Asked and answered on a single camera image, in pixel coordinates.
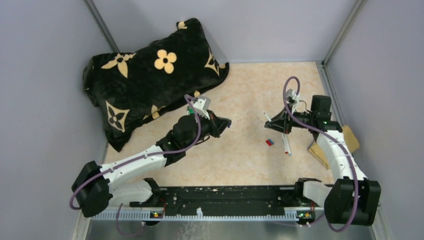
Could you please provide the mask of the white red-tip pen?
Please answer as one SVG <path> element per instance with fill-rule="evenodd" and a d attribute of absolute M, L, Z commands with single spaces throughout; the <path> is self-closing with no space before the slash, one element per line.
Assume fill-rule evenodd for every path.
<path fill-rule="evenodd" d="M 281 134 L 282 135 L 282 142 L 283 142 L 283 146 L 284 146 L 284 152 L 285 154 L 289 154 L 288 148 L 287 148 L 287 143 L 286 143 L 286 135 L 284 133 Z"/>

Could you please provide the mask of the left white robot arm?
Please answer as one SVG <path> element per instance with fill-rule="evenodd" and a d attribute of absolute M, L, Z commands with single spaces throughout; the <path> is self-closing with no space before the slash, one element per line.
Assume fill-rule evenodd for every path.
<path fill-rule="evenodd" d="M 180 117 L 162 139 L 131 157 L 103 165 L 87 162 L 71 186 L 70 207 L 90 218 L 112 204 L 156 206 L 161 194 L 153 180 L 145 179 L 132 185 L 127 181 L 178 162 L 198 141 L 208 136 L 219 138 L 232 124 L 230 119 L 219 117 L 211 110 L 207 110 L 207 114 L 208 117 L 194 113 Z"/>

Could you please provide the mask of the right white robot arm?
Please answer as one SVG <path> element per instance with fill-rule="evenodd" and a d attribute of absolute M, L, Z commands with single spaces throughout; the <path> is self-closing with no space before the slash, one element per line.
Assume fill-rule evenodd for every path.
<path fill-rule="evenodd" d="M 308 129 L 323 151 L 334 178 L 332 187 L 317 180 L 304 180 L 293 192 L 299 206 L 311 201 L 323 207 L 330 224 L 371 226 L 374 223 L 381 186 L 370 180 L 358 167 L 345 141 L 338 121 L 331 119 L 332 100 L 325 95 L 313 95 L 311 108 L 296 110 L 299 96 L 289 92 L 284 109 L 265 123 L 265 128 L 289 134 L 293 128 Z"/>

